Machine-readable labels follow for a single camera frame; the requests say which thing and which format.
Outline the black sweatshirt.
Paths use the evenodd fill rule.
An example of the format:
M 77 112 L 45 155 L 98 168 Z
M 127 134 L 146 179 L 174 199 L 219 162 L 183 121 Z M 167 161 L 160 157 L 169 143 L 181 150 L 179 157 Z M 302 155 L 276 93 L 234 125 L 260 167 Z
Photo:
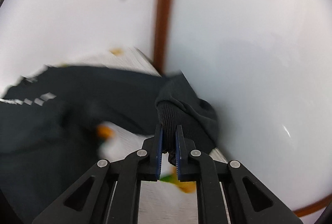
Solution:
M 220 130 L 183 74 L 69 66 L 24 78 L 1 102 L 1 223 L 31 223 L 94 165 L 106 121 L 147 136 L 161 124 L 171 162 L 177 125 L 204 153 Z

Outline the fruit-print tablecloth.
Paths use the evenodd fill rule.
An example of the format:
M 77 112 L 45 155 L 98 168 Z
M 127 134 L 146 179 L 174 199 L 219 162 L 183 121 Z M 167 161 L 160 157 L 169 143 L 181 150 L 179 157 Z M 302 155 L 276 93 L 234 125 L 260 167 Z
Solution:
M 107 52 L 78 56 L 59 63 L 60 67 L 93 66 L 134 71 L 159 76 L 148 58 L 136 48 L 116 48 Z M 131 133 L 113 122 L 103 122 L 97 128 L 103 142 L 99 156 L 109 161 L 122 160 L 141 148 L 144 136 Z M 141 187 L 139 223 L 198 223 L 195 183 L 181 183 L 176 169 L 162 157 L 161 180 L 144 182 Z

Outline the brown wooden door frame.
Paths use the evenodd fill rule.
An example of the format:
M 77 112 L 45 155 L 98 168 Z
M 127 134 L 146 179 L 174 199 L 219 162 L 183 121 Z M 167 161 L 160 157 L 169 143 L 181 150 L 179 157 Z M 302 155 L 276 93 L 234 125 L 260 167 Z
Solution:
M 164 72 L 165 59 L 167 55 L 167 39 L 171 19 L 171 10 L 172 0 L 157 0 L 153 66 L 161 74 Z

